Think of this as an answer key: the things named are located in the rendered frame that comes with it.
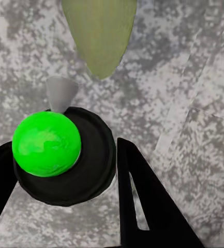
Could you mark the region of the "insectifuge atomizer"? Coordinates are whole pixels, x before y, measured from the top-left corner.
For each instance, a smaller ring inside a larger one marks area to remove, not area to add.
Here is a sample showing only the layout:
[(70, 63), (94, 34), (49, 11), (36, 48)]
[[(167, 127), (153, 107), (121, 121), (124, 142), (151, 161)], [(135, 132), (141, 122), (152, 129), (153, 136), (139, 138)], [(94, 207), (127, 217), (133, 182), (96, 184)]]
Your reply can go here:
[(113, 184), (116, 145), (98, 115), (70, 107), (79, 83), (62, 76), (50, 76), (45, 83), (51, 109), (27, 117), (14, 132), (14, 173), (33, 199), (69, 207), (103, 194)]

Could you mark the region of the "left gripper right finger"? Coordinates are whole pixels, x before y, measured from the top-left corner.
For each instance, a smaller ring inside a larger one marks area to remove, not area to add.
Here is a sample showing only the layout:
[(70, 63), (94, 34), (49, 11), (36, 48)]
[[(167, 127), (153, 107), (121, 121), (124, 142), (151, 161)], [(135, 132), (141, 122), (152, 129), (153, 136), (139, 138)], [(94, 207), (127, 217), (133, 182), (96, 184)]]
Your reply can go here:
[[(137, 146), (117, 138), (121, 248), (204, 248)], [(150, 230), (138, 228), (131, 172)]]

